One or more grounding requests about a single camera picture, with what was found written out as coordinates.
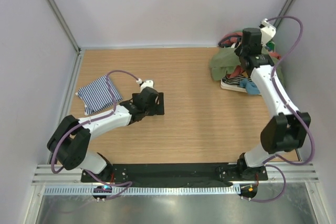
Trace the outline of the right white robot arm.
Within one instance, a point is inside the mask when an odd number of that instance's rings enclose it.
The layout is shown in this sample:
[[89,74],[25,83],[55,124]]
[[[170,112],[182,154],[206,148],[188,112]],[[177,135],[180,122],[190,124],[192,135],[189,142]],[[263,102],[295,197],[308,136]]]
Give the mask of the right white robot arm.
[[257,86],[270,114],[270,121],[260,134],[260,144],[242,153],[236,172],[243,180],[253,179],[265,161],[303,146],[311,117],[291,102],[276,73],[270,55],[262,53],[260,28],[245,28],[235,54]]

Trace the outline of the blue white striped tank top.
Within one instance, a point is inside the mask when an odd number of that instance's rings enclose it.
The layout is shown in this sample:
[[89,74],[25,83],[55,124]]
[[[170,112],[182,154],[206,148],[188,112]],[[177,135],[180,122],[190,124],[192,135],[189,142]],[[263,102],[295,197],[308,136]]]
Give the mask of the blue white striped tank top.
[[86,116],[101,112],[113,106],[114,102],[122,101],[120,92],[111,79],[107,80],[107,76],[101,76],[79,88],[75,95],[84,103]]

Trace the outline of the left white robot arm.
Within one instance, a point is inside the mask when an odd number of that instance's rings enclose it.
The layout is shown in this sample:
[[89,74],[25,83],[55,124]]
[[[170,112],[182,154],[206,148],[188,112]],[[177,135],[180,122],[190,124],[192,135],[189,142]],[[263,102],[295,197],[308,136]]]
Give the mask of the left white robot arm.
[[64,169],[82,169],[82,182],[95,179],[109,182],[112,164],[103,155],[88,151],[89,143],[106,132],[139,122],[146,116],[164,113],[164,93],[146,87],[112,110],[80,119],[66,116],[48,141],[47,148]]

